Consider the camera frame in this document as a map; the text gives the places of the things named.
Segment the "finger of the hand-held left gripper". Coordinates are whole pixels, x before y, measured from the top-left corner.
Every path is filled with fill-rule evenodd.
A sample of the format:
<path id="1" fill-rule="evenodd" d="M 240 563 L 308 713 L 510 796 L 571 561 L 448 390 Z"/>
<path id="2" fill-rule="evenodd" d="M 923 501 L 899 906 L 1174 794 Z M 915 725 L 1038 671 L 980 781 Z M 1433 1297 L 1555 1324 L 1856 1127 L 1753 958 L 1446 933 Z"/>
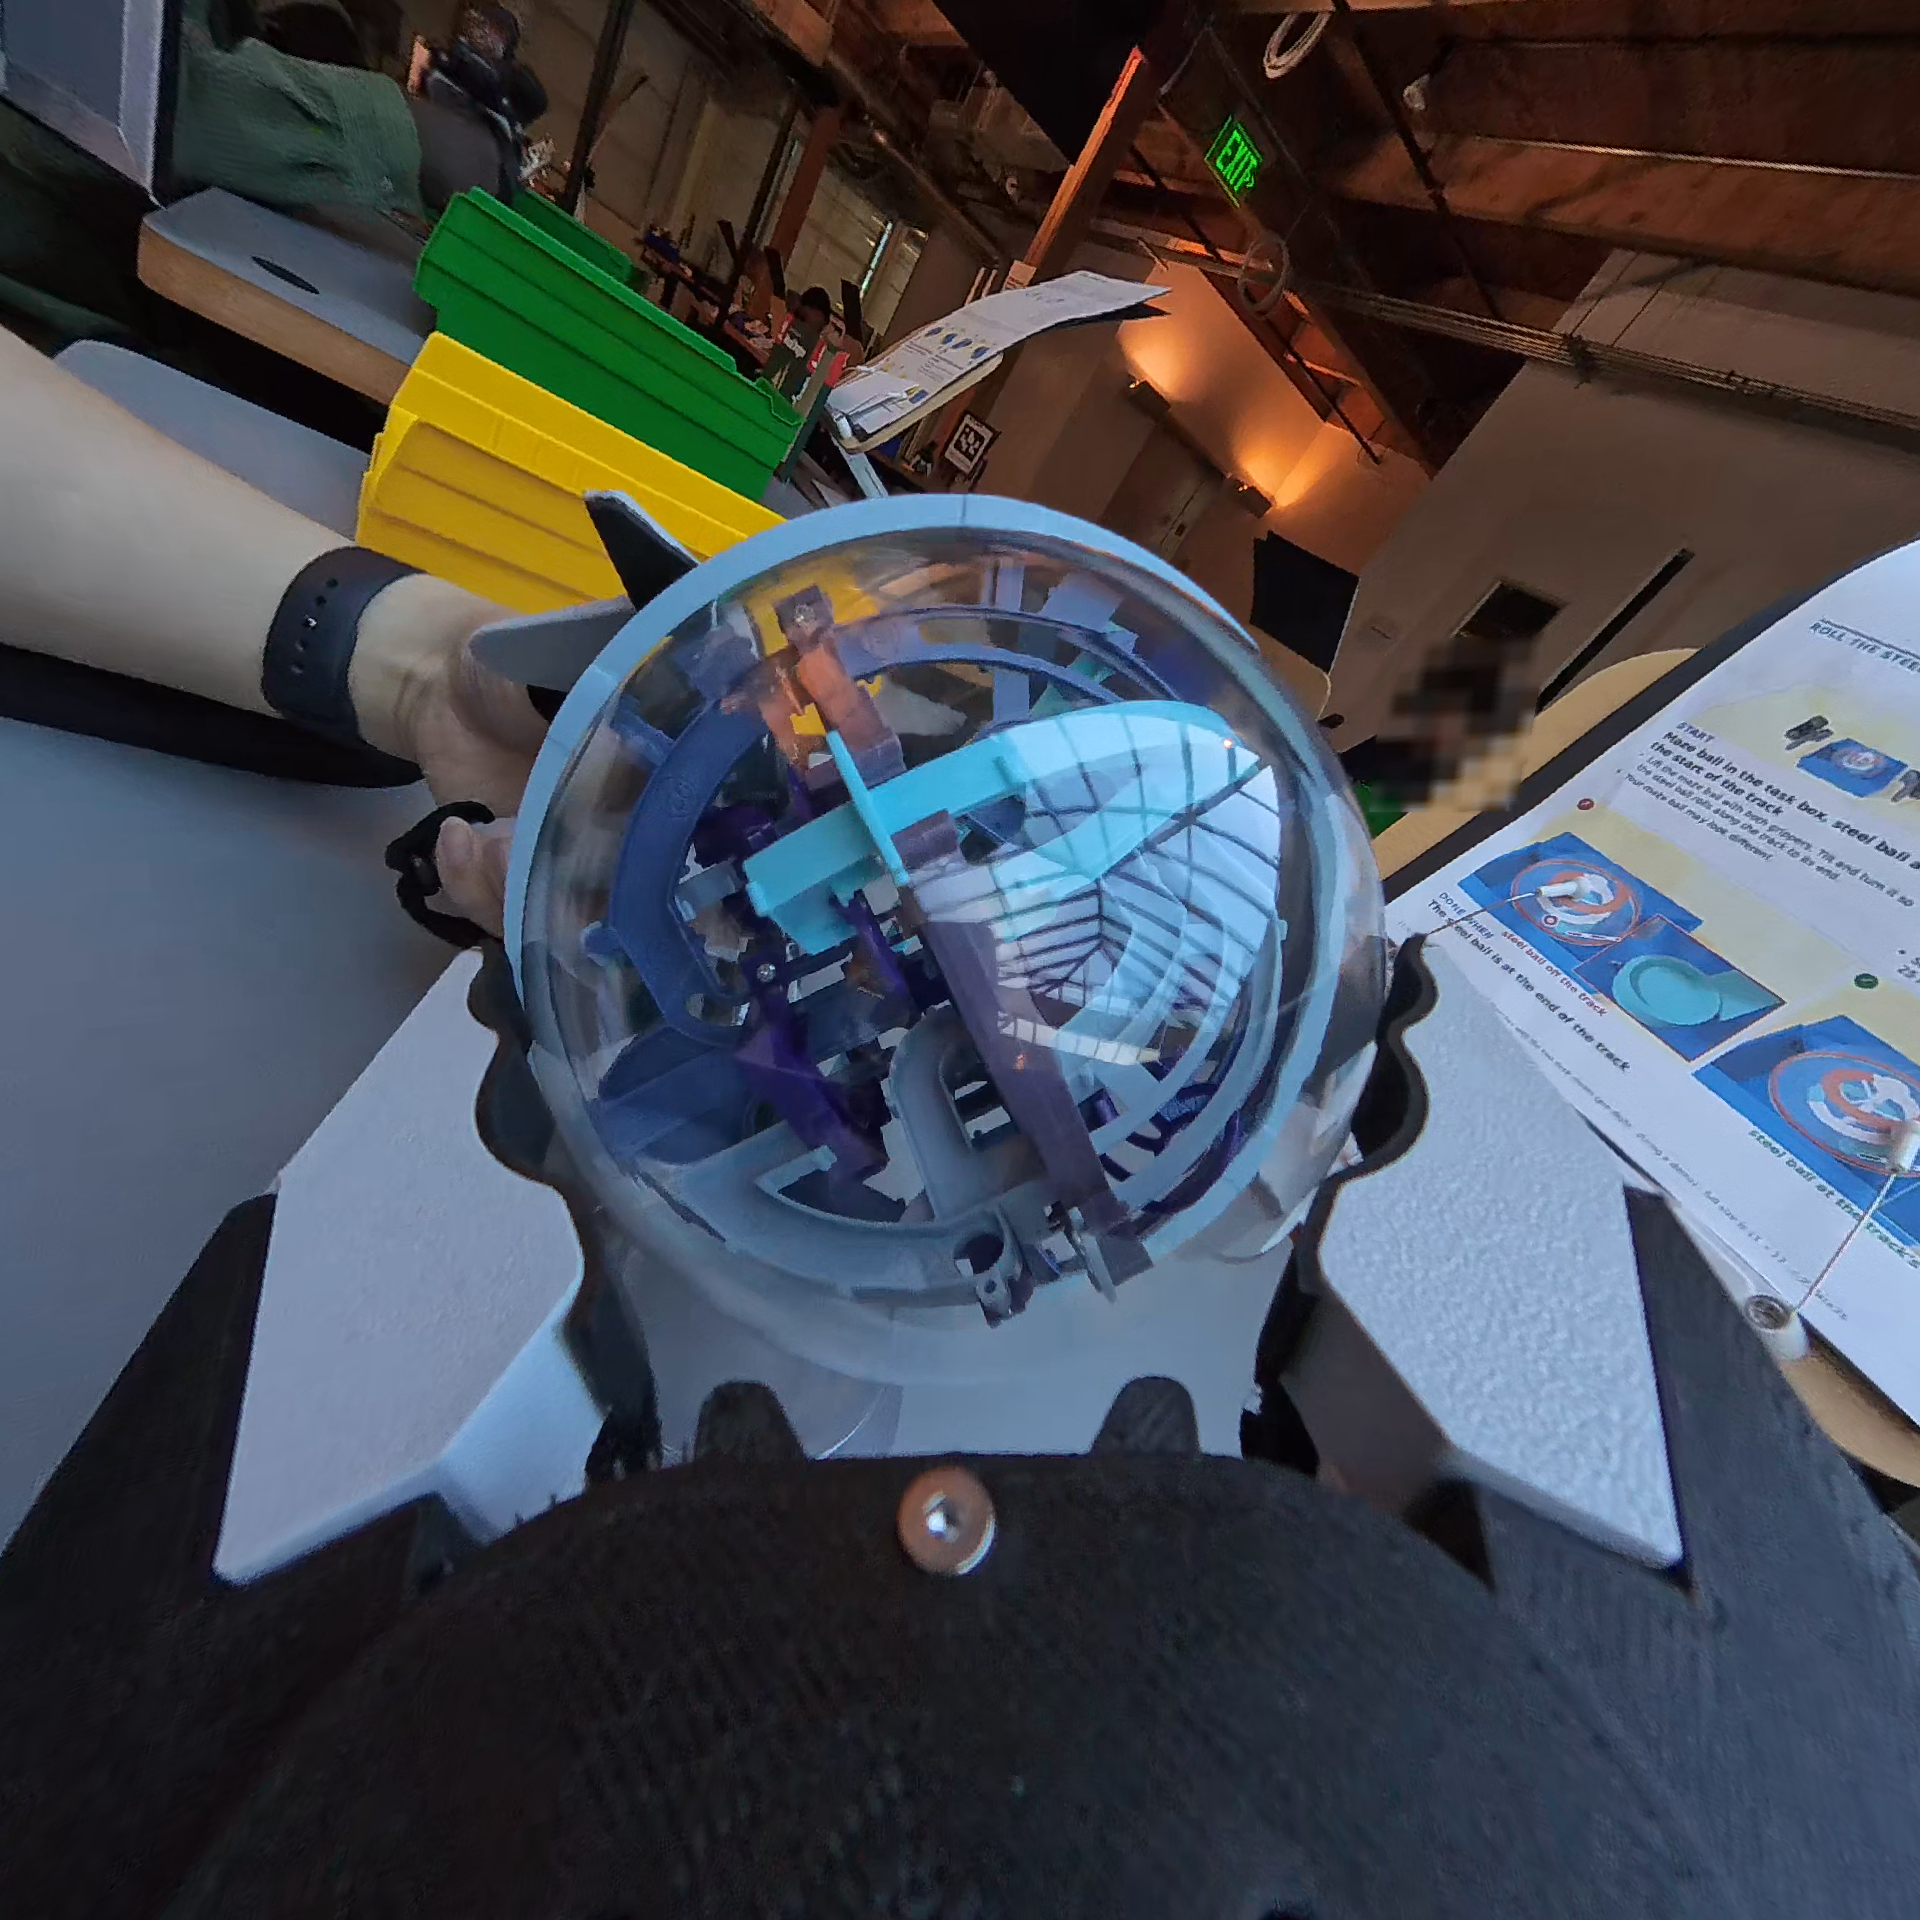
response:
<path id="1" fill-rule="evenodd" d="M 588 666 L 658 595 L 699 567 L 682 539 L 626 491 L 591 491 L 588 518 L 618 577 L 610 599 L 539 615 L 513 615 L 470 638 L 472 655 L 524 689 L 570 692 Z"/>

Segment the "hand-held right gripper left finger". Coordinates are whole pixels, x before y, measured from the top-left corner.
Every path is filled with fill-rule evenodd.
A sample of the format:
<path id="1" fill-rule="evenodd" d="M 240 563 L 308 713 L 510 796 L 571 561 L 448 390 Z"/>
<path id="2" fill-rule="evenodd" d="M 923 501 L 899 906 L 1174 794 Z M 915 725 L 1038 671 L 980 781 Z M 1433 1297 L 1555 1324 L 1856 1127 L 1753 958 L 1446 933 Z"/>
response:
<path id="1" fill-rule="evenodd" d="M 472 948 L 279 1175 L 215 1575 L 255 1581 L 424 1499 L 487 1542 L 656 1465 L 594 1214 L 513 969 Z"/>

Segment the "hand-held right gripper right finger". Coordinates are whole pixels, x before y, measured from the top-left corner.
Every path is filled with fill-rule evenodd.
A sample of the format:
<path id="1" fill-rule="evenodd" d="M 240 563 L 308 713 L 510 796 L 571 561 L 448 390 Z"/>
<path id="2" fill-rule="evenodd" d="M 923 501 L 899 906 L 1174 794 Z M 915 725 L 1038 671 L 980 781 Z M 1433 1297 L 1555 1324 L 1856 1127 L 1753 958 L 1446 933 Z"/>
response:
<path id="1" fill-rule="evenodd" d="M 1623 1169 L 1440 951 L 1398 955 L 1351 1139 L 1287 1239 L 1244 1447 L 1400 1515 L 1467 1482 L 1674 1567 Z"/>

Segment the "clear plastic ball stand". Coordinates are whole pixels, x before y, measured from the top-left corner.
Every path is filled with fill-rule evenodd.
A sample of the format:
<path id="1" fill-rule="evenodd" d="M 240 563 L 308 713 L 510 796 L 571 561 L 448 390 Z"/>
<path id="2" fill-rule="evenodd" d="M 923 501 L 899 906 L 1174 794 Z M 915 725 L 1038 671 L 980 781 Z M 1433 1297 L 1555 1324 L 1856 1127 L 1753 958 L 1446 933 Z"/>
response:
<path id="1" fill-rule="evenodd" d="M 801 1411 L 791 1425 L 808 1457 L 891 1457 L 905 1393 L 899 1383 L 801 1366 Z"/>

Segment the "clear maze ball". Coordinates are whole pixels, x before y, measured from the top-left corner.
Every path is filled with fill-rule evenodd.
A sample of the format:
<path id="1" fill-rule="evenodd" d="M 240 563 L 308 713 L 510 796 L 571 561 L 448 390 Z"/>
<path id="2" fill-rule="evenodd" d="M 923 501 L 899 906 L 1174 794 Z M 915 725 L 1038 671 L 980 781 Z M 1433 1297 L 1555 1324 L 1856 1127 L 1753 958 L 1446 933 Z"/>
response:
<path id="1" fill-rule="evenodd" d="M 588 494 L 632 606 L 520 804 L 506 947 L 633 1236 L 847 1314 L 1263 1261 L 1385 1005 L 1354 794 L 1179 569 L 1009 497 L 697 563 Z"/>

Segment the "person's left forearm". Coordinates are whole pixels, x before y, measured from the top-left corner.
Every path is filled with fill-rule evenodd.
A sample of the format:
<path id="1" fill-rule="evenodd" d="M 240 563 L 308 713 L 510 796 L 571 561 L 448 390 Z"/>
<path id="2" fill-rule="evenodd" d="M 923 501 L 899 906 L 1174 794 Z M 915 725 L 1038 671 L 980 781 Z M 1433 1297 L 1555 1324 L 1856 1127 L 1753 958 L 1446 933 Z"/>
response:
<path id="1" fill-rule="evenodd" d="M 282 597 L 342 543 L 4 330 L 4 644 L 266 713 Z"/>

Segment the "yellow plastic bin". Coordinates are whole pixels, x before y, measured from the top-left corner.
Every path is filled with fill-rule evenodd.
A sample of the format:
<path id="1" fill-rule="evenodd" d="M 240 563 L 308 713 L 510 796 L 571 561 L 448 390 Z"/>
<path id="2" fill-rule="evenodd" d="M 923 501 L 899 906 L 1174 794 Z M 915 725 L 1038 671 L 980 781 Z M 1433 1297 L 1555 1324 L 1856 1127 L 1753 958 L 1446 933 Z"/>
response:
<path id="1" fill-rule="evenodd" d="M 571 609 L 620 591 L 591 491 L 632 494 L 695 561 L 783 522 L 435 332 L 376 438 L 354 539 L 520 615 Z"/>

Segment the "black smartwatch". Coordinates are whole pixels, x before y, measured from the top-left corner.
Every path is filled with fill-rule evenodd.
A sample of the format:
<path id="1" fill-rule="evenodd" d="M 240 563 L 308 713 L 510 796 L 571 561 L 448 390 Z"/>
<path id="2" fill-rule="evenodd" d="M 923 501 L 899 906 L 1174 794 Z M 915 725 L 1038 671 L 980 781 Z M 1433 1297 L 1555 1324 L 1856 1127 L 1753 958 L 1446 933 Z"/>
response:
<path id="1" fill-rule="evenodd" d="M 336 748 L 368 750 L 358 722 L 351 674 L 363 613 L 418 567 L 359 543 L 334 546 L 286 586 L 262 651 L 266 706 Z"/>

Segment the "black wrist rest pad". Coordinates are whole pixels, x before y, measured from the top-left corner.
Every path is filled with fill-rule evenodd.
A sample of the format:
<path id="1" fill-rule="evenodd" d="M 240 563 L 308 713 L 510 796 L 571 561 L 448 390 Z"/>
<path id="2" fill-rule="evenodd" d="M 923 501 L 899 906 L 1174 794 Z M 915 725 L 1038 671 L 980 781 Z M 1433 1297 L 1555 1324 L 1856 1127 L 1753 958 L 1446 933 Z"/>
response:
<path id="1" fill-rule="evenodd" d="M 195 692 L 2 644 L 2 716 L 112 746 L 255 777 L 348 788 L 398 788 L 418 769 L 366 742 L 311 733 L 275 710 L 246 710 Z"/>

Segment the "green plastic bin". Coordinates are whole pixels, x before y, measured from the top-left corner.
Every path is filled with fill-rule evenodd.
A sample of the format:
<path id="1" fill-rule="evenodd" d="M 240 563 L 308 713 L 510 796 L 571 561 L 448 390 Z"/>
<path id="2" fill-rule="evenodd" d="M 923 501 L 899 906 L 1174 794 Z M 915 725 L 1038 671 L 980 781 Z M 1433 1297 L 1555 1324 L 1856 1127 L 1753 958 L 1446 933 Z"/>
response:
<path id="1" fill-rule="evenodd" d="M 761 501 L 801 431 L 796 406 L 560 237 L 562 225 L 476 188 L 454 198 L 416 263 L 436 332 Z"/>

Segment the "printed instruction sheet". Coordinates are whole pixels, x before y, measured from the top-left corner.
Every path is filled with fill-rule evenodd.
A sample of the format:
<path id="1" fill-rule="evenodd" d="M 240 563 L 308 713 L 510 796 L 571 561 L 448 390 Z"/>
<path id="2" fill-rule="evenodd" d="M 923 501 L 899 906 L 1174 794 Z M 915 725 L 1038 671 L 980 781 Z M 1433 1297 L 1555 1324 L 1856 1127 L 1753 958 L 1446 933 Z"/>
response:
<path id="1" fill-rule="evenodd" d="M 1388 885 L 1570 1105 L 1919 1413 L 1919 553 L 1649 689 Z"/>

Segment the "grey desk with wooden edge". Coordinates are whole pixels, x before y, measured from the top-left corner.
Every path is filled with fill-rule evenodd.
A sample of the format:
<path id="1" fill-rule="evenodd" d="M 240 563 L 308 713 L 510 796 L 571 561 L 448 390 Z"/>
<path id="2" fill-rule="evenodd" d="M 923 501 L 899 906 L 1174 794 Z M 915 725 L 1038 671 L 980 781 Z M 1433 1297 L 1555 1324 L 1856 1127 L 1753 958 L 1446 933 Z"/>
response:
<path id="1" fill-rule="evenodd" d="M 407 231 L 366 239 L 222 190 L 154 209 L 135 243 L 159 298 L 376 404 L 436 325 L 416 263 Z"/>

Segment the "paper instruction stand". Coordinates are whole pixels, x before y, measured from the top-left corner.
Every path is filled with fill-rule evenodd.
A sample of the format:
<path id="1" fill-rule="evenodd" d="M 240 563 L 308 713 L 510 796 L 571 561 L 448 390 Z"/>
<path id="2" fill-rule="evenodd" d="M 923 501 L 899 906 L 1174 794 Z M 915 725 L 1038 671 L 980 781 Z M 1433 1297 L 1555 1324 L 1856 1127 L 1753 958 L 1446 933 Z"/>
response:
<path id="1" fill-rule="evenodd" d="M 990 377 L 1009 353 L 1051 332 L 1158 318 L 1161 283 L 1071 273 L 1001 290 L 916 326 L 828 394 L 844 453 L 866 453 Z"/>

